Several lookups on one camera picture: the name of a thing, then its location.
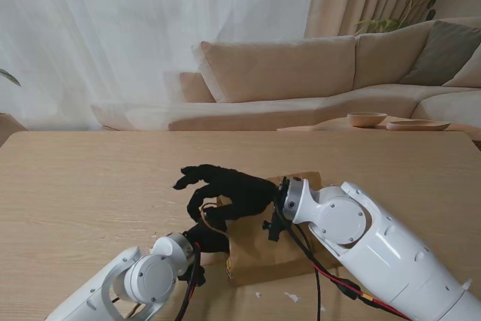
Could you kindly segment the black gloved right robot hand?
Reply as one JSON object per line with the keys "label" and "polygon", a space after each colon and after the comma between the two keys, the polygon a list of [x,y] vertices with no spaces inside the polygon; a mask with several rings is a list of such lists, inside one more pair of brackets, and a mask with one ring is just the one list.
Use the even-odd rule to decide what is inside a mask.
{"label": "black gloved right robot hand", "polygon": [[173,185],[176,190],[200,181],[206,183],[194,191],[187,204],[187,212],[194,221],[201,218],[200,207],[206,199],[223,196],[231,200],[229,204],[205,210],[210,225],[261,214],[278,194],[278,186],[269,180],[230,168],[203,164],[186,166],[181,173],[183,176]]}

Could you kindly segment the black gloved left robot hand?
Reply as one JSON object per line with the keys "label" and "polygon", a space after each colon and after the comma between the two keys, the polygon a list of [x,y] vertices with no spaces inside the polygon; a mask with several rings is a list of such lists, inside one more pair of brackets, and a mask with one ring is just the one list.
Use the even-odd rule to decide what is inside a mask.
{"label": "black gloved left robot hand", "polygon": [[198,223],[183,233],[191,244],[197,244],[203,253],[228,253],[228,238],[203,223]]}

